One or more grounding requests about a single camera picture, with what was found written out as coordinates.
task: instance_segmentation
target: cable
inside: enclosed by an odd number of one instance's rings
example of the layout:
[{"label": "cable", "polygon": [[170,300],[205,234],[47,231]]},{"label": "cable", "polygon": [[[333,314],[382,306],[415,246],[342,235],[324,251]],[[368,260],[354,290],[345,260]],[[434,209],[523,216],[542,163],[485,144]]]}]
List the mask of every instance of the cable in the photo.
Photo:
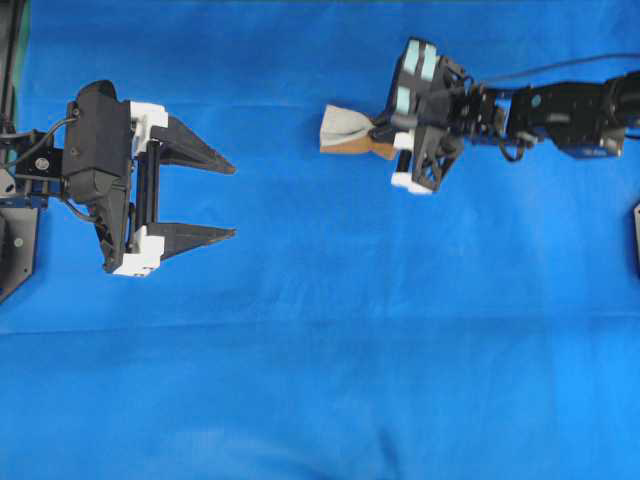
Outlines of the cable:
[{"label": "cable", "polygon": [[640,53],[606,53],[604,55],[594,55],[591,57],[576,58],[574,60],[565,60],[564,62],[550,63],[549,65],[543,65],[541,67],[529,68],[522,70],[521,72],[509,73],[507,75],[498,75],[496,77],[489,77],[483,79],[479,83],[496,83],[504,82],[505,80],[513,80],[514,78],[530,77],[537,75],[538,73],[548,72],[550,70],[557,70],[559,68],[570,67],[572,65],[583,65],[585,63],[600,62],[602,60],[612,59],[640,59]]},{"label": "cable", "polygon": [[20,155],[15,160],[13,160],[11,162],[7,162],[4,165],[0,165],[0,170],[8,170],[9,168],[13,167],[14,165],[17,165],[18,163],[26,160],[31,155],[33,155],[36,151],[38,151],[40,148],[42,148],[42,146],[53,136],[54,133],[56,133],[56,131],[60,127],[62,127],[63,125],[75,122],[76,120],[77,119],[75,117],[71,117],[71,118],[63,118],[62,120],[57,121],[56,123],[53,124],[53,126],[49,129],[49,131],[47,133],[45,133],[44,136],[35,145],[33,145],[31,148],[29,148],[26,152],[24,152],[22,155]]},{"label": "cable", "polygon": [[502,153],[502,156],[511,163],[515,163],[515,162],[519,162],[520,160],[522,160],[522,157],[524,157],[524,147],[522,145],[518,145],[517,146],[517,150],[516,150],[516,156],[512,156],[508,151],[507,151],[507,147],[504,144],[504,140],[500,140],[498,142],[498,147],[500,148],[500,153]]},{"label": "cable", "polygon": [[[506,75],[497,75],[497,76],[494,76],[494,77],[483,78],[483,79],[479,80],[477,83],[490,85],[492,83],[503,82],[505,80],[513,80],[513,79],[516,79],[516,78],[530,77],[530,76],[536,75],[538,73],[548,72],[550,70],[557,70],[559,68],[570,67],[570,66],[573,66],[573,65],[583,65],[583,64],[586,64],[586,63],[594,63],[594,62],[600,62],[600,61],[603,61],[603,60],[613,60],[613,59],[635,59],[635,60],[638,60],[638,59],[640,59],[640,53],[637,53],[637,52],[631,52],[631,53],[606,53],[606,54],[603,54],[603,55],[594,55],[594,56],[591,56],[591,57],[576,58],[574,60],[565,60],[563,62],[550,63],[548,65],[543,65],[541,67],[529,68],[527,70],[522,70],[520,72],[514,72],[514,73],[509,73],[509,74],[506,74]],[[450,95],[452,93],[460,93],[460,92],[464,92],[464,91],[465,91],[465,87],[453,87],[453,88],[449,88],[449,89],[446,89],[446,90],[440,90],[440,91],[437,91],[437,92],[433,92],[429,96],[431,98],[434,98],[434,97]]]},{"label": "cable", "polygon": [[18,140],[20,138],[27,138],[33,135],[33,132],[25,133],[0,133],[0,142],[10,142],[12,140]]},{"label": "cable", "polygon": [[[469,85],[469,89],[467,90],[467,81],[469,81],[469,80],[471,80],[471,84]],[[462,85],[465,87],[465,92],[471,91],[471,89],[473,88],[475,83],[476,83],[476,81],[473,79],[473,77],[471,75],[467,75],[466,77],[464,77],[462,79]]]},{"label": "cable", "polygon": [[84,213],[82,213],[80,210],[78,210],[69,200],[67,200],[66,198],[61,198],[60,200],[62,200],[62,203],[64,203],[67,207],[69,207],[71,209],[71,211],[73,212],[73,214],[78,217],[80,220],[83,220],[85,222],[89,222],[89,223],[96,223],[96,219],[93,217],[90,217],[89,215],[85,215]]}]

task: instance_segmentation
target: blue fabric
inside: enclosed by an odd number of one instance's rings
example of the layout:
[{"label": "blue fabric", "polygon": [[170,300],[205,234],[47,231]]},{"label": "blue fabric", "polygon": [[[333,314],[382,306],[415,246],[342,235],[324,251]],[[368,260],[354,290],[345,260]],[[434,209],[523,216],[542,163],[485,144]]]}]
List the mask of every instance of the blue fabric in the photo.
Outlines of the blue fabric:
[{"label": "blue fabric", "polygon": [[635,0],[35,1],[21,127],[100,78],[164,104],[238,173],[165,168],[161,220],[238,234],[119,278],[52,202],[0,310],[0,478],[638,478],[638,144],[469,147],[419,198],[318,131],[326,103],[383,109],[410,35],[479,79],[638,50],[639,20]]}]

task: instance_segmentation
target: gripper jaw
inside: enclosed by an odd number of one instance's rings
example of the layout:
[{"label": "gripper jaw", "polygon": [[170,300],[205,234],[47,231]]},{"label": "gripper jaw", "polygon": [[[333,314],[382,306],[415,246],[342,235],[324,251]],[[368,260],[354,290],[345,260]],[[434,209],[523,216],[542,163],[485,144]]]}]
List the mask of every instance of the gripper jaw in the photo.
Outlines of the gripper jaw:
[{"label": "gripper jaw", "polygon": [[113,84],[104,80],[82,89],[68,114],[76,120],[65,138],[63,198],[88,208],[105,271],[147,276],[163,260],[234,235],[233,229],[158,222],[161,165],[235,172],[162,105],[119,102]]}]

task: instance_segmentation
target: black metal frame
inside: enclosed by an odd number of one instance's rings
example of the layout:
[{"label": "black metal frame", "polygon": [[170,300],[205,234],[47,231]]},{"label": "black metal frame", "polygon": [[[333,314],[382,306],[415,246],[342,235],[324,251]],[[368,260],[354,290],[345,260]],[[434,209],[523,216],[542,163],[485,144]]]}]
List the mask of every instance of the black metal frame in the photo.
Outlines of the black metal frame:
[{"label": "black metal frame", "polygon": [[[0,132],[12,130],[16,96],[13,76],[26,4],[26,0],[0,0]],[[0,148],[1,163],[6,162],[8,155],[7,150]],[[23,203],[23,198],[12,197],[15,189],[13,178],[0,170],[0,303],[35,268],[40,208],[31,208]]]}]

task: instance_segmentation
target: white plastic bracket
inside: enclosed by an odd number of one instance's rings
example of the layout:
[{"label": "white plastic bracket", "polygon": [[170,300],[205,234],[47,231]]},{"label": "white plastic bracket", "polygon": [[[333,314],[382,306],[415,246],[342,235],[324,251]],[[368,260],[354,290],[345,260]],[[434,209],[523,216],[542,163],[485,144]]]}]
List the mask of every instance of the white plastic bracket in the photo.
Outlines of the white plastic bracket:
[{"label": "white plastic bracket", "polygon": [[146,277],[157,269],[164,255],[164,237],[147,235],[147,227],[143,225],[135,233],[133,250],[122,256],[122,265],[114,275]]},{"label": "white plastic bracket", "polygon": [[[396,136],[393,139],[393,148],[396,150],[409,150],[413,152],[415,133],[416,132],[413,129],[408,132],[396,133]],[[430,195],[433,193],[428,188],[411,180],[411,173],[409,172],[394,172],[393,175],[391,175],[391,185],[394,187],[406,188],[412,195]]]},{"label": "white plastic bracket", "polygon": [[162,105],[154,103],[129,102],[131,106],[131,122],[134,125],[133,156],[147,151],[147,143],[151,140],[151,127],[169,127],[169,114]]}]

